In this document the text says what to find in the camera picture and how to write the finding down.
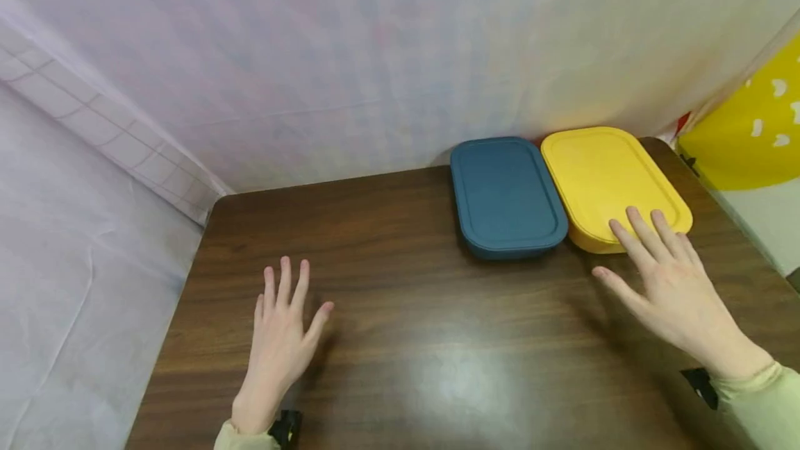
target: wrist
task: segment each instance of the wrist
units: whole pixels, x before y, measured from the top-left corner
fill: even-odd
[[[256,435],[267,431],[275,422],[282,395],[277,391],[253,393],[242,387],[233,398],[231,423],[240,434]]]
[[[726,381],[752,377],[774,361],[767,351],[739,330],[732,338],[718,341],[710,353],[699,355],[697,359],[712,377]]]

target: hand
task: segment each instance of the hand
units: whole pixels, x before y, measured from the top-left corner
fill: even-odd
[[[733,321],[689,238],[673,233],[661,211],[651,213],[658,234],[636,208],[628,207],[627,215],[638,240],[616,219],[609,225],[642,275],[645,295],[605,267],[595,267],[592,274],[646,328],[694,356],[712,375],[747,378],[769,366],[772,357]]]
[[[303,333],[302,310],[309,272],[309,262],[302,260],[300,278],[290,302],[292,267],[289,258],[281,258],[277,298],[272,267],[264,269],[264,293],[258,296],[255,305],[247,375],[233,400],[231,423],[241,434],[264,433],[272,425],[281,399],[314,356],[322,329],[333,311],[332,302],[322,304],[308,332]]]

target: plastic container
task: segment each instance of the plastic container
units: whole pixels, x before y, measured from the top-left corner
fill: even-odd
[[[633,232],[625,214],[633,205],[651,225],[661,209],[675,231],[688,232],[692,213],[675,188],[631,134],[594,127],[548,135],[542,155],[569,215],[569,238],[595,254],[625,252],[609,219]]]
[[[464,239],[482,259],[518,259],[567,236],[567,213],[541,152],[518,137],[467,141],[451,154]]]

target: wooden table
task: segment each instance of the wooden table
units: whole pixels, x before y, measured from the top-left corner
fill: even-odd
[[[643,140],[694,213],[690,238],[746,333],[800,366],[800,301],[667,146]],[[625,256],[568,241],[485,262],[459,234],[449,168],[222,199],[175,312],[129,449],[210,449],[247,366],[262,269],[311,261],[330,334],[286,401],[301,449],[731,448],[643,331],[590,276]]]

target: white cloth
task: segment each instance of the white cloth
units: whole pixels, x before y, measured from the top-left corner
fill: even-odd
[[[122,448],[199,240],[0,86],[0,448]]]
[[[491,135],[657,133],[800,0],[17,3],[0,15],[245,192],[440,164]]]

